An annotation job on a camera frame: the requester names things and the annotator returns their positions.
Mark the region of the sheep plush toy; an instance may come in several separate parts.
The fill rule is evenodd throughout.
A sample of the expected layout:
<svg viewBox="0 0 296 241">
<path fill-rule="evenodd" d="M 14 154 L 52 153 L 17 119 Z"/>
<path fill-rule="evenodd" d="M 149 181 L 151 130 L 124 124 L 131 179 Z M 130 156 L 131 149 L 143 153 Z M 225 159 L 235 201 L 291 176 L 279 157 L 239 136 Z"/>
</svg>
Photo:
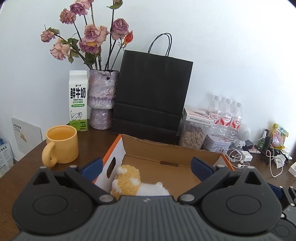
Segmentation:
<svg viewBox="0 0 296 241">
<path fill-rule="evenodd" d="M 110 193 L 116 200 L 121 196 L 170 196 L 161 182 L 141 182 L 139 170 L 131 165 L 121 165 L 117 168 Z"/>
</svg>

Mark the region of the white illustrated tin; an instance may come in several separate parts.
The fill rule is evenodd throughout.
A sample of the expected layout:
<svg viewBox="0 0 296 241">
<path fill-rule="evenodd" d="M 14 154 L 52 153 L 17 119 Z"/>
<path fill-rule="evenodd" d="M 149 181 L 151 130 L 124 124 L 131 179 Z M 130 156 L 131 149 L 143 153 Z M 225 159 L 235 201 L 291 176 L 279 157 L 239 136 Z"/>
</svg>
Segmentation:
<svg viewBox="0 0 296 241">
<path fill-rule="evenodd" d="M 225 153 L 230 145 L 231 142 L 226 137 L 209 134 L 205 137 L 202 148 L 209 152 Z"/>
</svg>

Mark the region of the white earphones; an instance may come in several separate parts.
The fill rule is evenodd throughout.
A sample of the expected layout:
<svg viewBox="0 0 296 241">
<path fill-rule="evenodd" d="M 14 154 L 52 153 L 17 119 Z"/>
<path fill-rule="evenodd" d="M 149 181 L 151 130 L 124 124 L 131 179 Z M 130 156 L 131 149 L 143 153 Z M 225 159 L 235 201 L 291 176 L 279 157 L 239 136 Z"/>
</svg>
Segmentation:
<svg viewBox="0 0 296 241">
<path fill-rule="evenodd" d="M 235 148 L 229 148 L 225 154 L 231 166 L 235 169 L 243 169 L 244 167 L 250 166 L 250 162 L 253 158 L 247 151 L 241 151 Z"/>
</svg>

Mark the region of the clear seed container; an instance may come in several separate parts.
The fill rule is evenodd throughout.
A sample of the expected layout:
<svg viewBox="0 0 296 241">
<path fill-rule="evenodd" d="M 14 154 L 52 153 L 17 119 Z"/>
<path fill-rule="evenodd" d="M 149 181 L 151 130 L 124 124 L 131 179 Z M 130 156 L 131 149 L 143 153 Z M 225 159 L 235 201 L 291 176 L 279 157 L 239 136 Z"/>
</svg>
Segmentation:
<svg viewBox="0 0 296 241">
<path fill-rule="evenodd" d="M 179 145 L 195 150 L 201 149 L 209 126 L 184 120 L 181 123 L 181 135 Z"/>
</svg>

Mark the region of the yellow ceramic mug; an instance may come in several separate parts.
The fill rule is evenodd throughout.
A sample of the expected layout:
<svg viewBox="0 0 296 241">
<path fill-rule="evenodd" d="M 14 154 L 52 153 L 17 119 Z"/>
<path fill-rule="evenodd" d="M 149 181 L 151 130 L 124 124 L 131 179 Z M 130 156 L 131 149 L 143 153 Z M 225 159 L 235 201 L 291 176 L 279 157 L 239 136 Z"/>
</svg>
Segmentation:
<svg viewBox="0 0 296 241">
<path fill-rule="evenodd" d="M 43 165 L 68 164 L 79 155 L 77 130 L 69 125 L 54 126 L 46 132 L 46 146 L 42 152 Z"/>
</svg>

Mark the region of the middle water bottle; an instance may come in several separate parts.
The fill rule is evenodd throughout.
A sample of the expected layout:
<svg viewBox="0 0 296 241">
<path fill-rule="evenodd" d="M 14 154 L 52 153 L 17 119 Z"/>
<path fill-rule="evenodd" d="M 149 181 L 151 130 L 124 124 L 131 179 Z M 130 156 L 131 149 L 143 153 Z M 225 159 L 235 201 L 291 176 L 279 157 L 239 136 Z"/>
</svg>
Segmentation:
<svg viewBox="0 0 296 241">
<path fill-rule="evenodd" d="M 232 120 L 231 104 L 232 99 L 226 99 L 224 106 L 222 106 L 221 117 L 218 122 L 215 134 L 225 136 Z"/>
</svg>

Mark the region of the water bottle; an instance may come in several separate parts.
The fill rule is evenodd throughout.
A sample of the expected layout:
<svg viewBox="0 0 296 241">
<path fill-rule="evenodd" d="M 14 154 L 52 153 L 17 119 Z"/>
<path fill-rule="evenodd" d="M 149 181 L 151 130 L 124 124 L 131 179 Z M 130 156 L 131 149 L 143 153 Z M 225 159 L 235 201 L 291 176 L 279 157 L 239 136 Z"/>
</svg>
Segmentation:
<svg viewBox="0 0 296 241">
<path fill-rule="evenodd" d="M 227 132 L 227 138 L 230 142 L 234 141 L 235 135 L 237 134 L 238 129 L 241 125 L 243 119 L 242 107 L 243 105 L 240 102 L 237 102 L 236 107 L 233 109 L 232 120 Z"/>
<path fill-rule="evenodd" d="M 224 106 L 222 106 L 221 117 L 218 122 L 215 134 L 225 136 L 232 120 L 231 104 L 232 99 L 226 99 Z"/>
<path fill-rule="evenodd" d="M 215 95 L 213 101 L 206 110 L 208 116 L 214 121 L 213 125 L 208 130 L 208 134 L 215 133 L 217 125 L 221 119 L 221 100 L 222 97 Z"/>
</svg>

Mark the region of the red cardboard pumpkin box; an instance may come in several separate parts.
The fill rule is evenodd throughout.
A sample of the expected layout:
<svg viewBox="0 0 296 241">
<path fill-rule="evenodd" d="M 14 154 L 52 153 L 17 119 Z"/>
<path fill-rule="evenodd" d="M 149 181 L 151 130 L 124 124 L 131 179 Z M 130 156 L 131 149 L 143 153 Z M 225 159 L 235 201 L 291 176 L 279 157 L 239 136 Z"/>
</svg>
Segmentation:
<svg viewBox="0 0 296 241">
<path fill-rule="evenodd" d="M 222 164 L 230 170 L 233 167 L 224 154 L 205 150 L 168 145 L 141 140 L 128 135 L 118 135 L 103 157 L 103 169 L 93 183 L 106 192 L 111 191 L 115 172 L 107 173 L 111 163 L 116 167 L 131 165 L 138 168 L 144 183 L 161 182 L 170 195 L 178 198 L 181 194 L 200 183 L 191 170 L 191 160 L 196 157 L 210 165 Z"/>
</svg>

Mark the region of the flat white box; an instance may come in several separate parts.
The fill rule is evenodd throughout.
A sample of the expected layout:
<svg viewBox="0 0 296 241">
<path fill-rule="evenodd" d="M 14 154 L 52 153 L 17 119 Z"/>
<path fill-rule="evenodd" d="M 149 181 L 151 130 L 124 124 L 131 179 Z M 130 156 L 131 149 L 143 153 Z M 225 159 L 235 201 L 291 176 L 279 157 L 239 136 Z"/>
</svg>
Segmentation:
<svg viewBox="0 0 296 241">
<path fill-rule="evenodd" d="M 199 123 L 201 125 L 212 126 L 214 121 L 203 110 L 184 107 L 183 116 L 187 121 Z"/>
</svg>

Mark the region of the left water bottle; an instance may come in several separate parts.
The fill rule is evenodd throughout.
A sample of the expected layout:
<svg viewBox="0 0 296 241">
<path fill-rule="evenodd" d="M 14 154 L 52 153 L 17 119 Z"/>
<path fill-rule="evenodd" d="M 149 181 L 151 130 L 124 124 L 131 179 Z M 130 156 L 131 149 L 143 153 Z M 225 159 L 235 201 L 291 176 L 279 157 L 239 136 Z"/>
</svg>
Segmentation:
<svg viewBox="0 0 296 241">
<path fill-rule="evenodd" d="M 213 125 L 208 130 L 208 134 L 215 133 L 217 125 L 221 119 L 221 100 L 222 97 L 215 95 L 213 101 L 206 110 L 208 116 L 214 121 Z"/>
</svg>

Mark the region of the right water bottle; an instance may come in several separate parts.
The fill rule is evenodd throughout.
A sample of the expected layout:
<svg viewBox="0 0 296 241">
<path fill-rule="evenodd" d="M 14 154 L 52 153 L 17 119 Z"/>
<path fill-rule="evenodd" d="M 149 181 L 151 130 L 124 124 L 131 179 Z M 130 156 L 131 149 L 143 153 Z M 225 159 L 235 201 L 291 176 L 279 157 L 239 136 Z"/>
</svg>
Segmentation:
<svg viewBox="0 0 296 241">
<path fill-rule="evenodd" d="M 227 138 L 230 142 L 234 141 L 235 135 L 237 134 L 238 129 L 241 125 L 243 119 L 242 107 L 243 105 L 240 102 L 237 102 L 236 107 L 233 109 L 232 120 L 227 132 Z"/>
</svg>

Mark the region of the white leaflet card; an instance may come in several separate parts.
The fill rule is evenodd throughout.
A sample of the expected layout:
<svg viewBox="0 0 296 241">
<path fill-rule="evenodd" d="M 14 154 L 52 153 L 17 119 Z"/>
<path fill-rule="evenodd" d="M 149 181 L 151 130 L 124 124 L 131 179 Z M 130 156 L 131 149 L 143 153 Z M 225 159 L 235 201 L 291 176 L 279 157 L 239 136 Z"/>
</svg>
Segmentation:
<svg viewBox="0 0 296 241">
<path fill-rule="evenodd" d="M 38 146 L 42 139 L 41 128 L 30 123 L 18 120 L 17 118 L 11 118 L 13 130 L 15 133 L 16 143 L 18 150 L 23 154 L 29 153 L 36 146 Z"/>
</svg>

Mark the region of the white milk carton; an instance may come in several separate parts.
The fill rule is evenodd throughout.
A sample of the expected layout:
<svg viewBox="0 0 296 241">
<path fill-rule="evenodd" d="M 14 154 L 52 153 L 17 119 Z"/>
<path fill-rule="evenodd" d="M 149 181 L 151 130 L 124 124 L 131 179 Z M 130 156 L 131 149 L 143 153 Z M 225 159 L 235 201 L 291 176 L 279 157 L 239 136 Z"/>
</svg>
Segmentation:
<svg viewBox="0 0 296 241">
<path fill-rule="evenodd" d="M 86 70 L 69 72 L 69 124 L 77 131 L 88 130 L 87 94 L 88 77 Z"/>
</svg>

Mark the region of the black paper shopping bag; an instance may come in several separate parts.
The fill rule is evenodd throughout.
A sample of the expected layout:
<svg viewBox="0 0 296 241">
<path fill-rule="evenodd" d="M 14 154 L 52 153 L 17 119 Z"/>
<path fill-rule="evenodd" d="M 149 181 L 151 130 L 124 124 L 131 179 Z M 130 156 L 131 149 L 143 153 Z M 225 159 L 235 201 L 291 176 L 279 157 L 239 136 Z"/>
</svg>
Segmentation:
<svg viewBox="0 0 296 241">
<path fill-rule="evenodd" d="M 128 51 L 123 54 L 115 96 L 114 134 L 174 144 L 193 62 Z"/>
</svg>

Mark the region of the dried pink rose bouquet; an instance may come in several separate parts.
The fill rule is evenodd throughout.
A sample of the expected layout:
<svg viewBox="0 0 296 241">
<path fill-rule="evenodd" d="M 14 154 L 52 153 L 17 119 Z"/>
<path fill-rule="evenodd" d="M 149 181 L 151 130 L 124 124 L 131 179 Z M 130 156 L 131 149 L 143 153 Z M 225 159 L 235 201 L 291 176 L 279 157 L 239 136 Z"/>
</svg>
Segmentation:
<svg viewBox="0 0 296 241">
<path fill-rule="evenodd" d="M 114 18 L 115 10 L 123 5 L 123 1 L 113 1 L 108 6 L 112 10 L 111 26 L 95 24 L 94 1 L 75 1 L 68 9 L 60 13 L 60 22 L 73 25 L 78 36 L 65 39 L 58 29 L 45 27 L 40 38 L 43 43 L 56 39 L 50 49 L 51 55 L 57 60 L 67 59 L 70 63 L 81 58 L 90 70 L 112 72 L 119 53 L 133 41 L 133 31 L 123 18 Z"/>
</svg>

